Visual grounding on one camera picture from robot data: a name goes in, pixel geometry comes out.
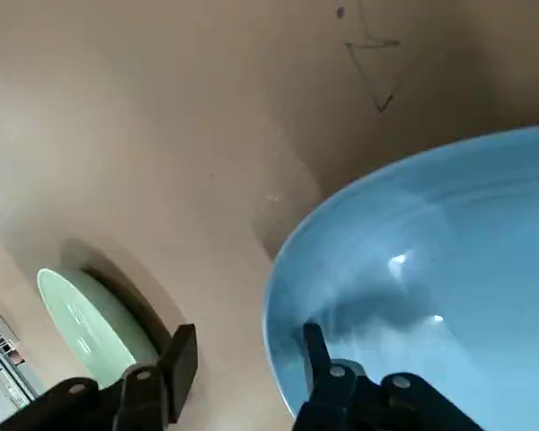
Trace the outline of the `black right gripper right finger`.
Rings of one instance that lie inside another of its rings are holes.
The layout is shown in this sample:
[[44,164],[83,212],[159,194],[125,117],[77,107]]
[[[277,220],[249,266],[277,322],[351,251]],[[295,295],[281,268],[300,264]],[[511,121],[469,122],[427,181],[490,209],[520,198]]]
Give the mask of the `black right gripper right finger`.
[[309,399],[295,430],[479,430],[481,427],[416,374],[388,374],[379,383],[332,362],[322,329],[303,326]]

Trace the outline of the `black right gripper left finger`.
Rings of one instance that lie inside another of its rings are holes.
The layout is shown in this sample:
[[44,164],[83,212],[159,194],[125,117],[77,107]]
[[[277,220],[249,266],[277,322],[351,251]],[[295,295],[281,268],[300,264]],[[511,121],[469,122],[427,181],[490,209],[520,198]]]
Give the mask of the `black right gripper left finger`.
[[198,370],[197,332],[182,324],[155,365],[126,373],[104,389],[73,377],[0,423],[2,431],[165,430],[177,423]]

